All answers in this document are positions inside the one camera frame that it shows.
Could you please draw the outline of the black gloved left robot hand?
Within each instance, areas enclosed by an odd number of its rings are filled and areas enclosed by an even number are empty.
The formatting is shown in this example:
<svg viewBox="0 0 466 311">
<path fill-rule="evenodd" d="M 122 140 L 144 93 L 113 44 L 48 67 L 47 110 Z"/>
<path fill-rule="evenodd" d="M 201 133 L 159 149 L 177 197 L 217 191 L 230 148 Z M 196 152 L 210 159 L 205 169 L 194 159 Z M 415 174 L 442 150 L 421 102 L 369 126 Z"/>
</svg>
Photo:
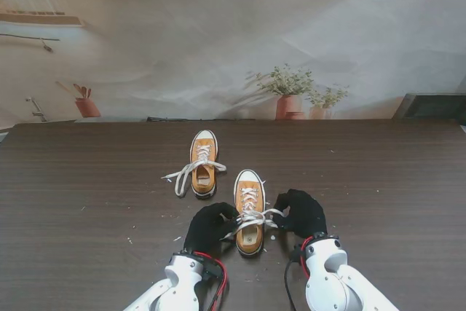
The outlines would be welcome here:
<svg viewBox="0 0 466 311">
<path fill-rule="evenodd" d="M 216 202 L 200 209 L 191 220 L 183 249 L 188 253 L 211 254 L 221 241 L 238 228 L 237 209 L 226 202 Z"/>
</svg>

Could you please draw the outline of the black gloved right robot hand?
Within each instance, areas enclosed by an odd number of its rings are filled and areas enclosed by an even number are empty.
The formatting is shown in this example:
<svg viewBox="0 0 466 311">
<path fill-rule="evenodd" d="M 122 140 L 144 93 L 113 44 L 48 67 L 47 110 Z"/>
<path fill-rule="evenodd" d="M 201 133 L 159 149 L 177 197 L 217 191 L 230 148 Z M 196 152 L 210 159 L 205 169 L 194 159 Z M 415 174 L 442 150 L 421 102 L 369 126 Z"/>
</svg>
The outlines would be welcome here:
<svg viewBox="0 0 466 311">
<path fill-rule="evenodd" d="M 289 189 L 277 196 L 274 209 L 284 212 L 286 216 L 273 215 L 273 221 L 279 229 L 293 232 L 306 239 L 311 236 L 328 234 L 323 207 L 310 194 L 298 189 Z"/>
</svg>

